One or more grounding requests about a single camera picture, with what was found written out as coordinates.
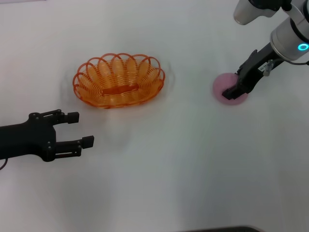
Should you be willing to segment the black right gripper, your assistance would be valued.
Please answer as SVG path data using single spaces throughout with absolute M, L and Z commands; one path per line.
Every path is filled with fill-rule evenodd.
M 280 59 L 271 44 L 268 43 L 260 51 L 254 50 L 237 71 L 238 80 L 235 85 L 224 90 L 222 96 L 228 100 L 236 100 L 245 93 L 250 93 L 255 85 L 264 77 L 264 70 L 270 60 Z

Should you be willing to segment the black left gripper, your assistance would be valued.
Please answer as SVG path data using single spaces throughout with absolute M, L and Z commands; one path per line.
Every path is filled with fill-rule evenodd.
M 31 113 L 26 122 L 0 128 L 0 159 L 36 155 L 45 162 L 80 157 L 83 149 L 94 145 L 94 136 L 73 141 L 56 141 L 54 125 L 78 123 L 79 113 L 65 114 L 60 109 Z

